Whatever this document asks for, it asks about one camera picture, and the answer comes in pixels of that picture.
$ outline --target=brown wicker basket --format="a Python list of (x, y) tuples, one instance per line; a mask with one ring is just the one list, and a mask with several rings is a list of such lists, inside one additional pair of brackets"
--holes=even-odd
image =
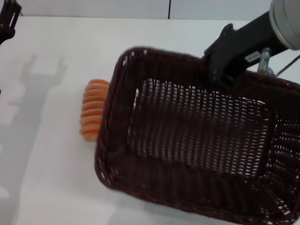
[(300, 85), (246, 72), (230, 91), (207, 62), (134, 48), (119, 59), (97, 140), (109, 188), (238, 224), (300, 215)]

